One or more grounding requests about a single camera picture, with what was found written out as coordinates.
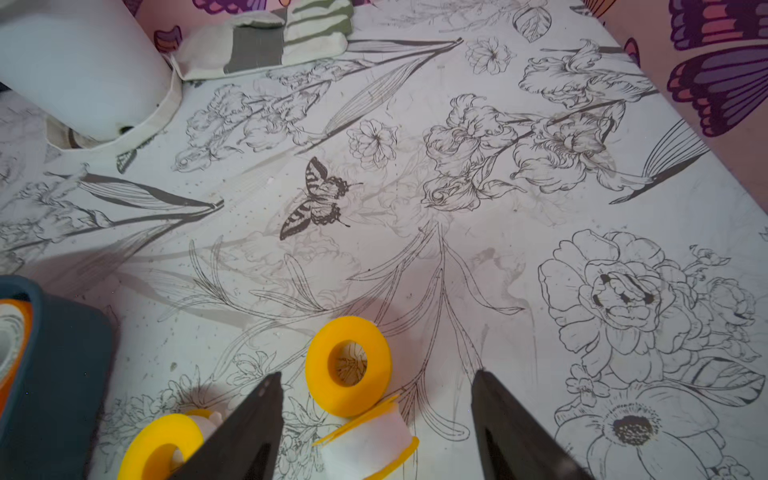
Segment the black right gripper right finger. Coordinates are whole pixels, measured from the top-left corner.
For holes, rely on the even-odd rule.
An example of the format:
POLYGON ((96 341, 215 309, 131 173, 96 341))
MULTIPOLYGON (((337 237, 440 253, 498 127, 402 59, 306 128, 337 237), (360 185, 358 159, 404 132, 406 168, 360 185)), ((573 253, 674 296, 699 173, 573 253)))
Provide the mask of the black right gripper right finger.
POLYGON ((592 480, 493 373, 477 371, 471 394, 485 479, 592 480))

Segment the yellow tape roll back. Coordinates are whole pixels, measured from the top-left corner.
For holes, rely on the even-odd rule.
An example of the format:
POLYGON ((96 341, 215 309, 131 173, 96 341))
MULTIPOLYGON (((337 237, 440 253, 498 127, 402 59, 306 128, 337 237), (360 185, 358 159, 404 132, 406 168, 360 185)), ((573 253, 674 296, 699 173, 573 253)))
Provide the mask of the yellow tape roll back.
POLYGON ((390 347, 374 323, 341 317, 312 339, 305 373, 309 393, 324 411, 353 418, 387 391, 392 376, 390 347))

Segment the orange tape roll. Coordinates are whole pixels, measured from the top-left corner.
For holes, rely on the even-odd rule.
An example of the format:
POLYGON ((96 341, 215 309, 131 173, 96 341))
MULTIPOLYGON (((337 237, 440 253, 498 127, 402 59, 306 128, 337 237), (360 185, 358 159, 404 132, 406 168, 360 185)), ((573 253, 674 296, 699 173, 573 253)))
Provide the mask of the orange tape roll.
POLYGON ((29 302, 1 300, 1 411, 8 401, 32 326, 33 309, 29 302))

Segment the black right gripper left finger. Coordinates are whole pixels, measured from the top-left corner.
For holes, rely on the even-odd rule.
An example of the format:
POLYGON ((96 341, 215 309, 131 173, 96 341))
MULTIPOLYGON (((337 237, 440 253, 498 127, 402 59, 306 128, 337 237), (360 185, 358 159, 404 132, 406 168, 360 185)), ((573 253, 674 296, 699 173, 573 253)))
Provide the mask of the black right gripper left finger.
POLYGON ((284 426, 281 374, 267 375, 191 459, 176 480, 271 480, 284 426))

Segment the yellow tape roll front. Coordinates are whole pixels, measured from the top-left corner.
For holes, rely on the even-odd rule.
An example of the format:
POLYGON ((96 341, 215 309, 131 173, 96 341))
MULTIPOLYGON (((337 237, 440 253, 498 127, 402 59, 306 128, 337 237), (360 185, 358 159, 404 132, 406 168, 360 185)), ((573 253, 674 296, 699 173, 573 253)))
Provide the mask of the yellow tape roll front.
POLYGON ((131 442, 118 479, 169 479, 222 423, 219 412, 206 409, 168 414, 152 421, 131 442))

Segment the yellow white tape roll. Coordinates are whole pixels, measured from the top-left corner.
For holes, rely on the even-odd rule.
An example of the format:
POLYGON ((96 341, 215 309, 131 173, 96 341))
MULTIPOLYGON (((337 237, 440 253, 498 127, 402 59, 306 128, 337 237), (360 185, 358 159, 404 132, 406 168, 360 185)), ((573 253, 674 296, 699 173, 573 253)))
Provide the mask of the yellow white tape roll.
POLYGON ((318 440, 330 479, 385 479, 418 449, 397 404, 389 398, 318 440))

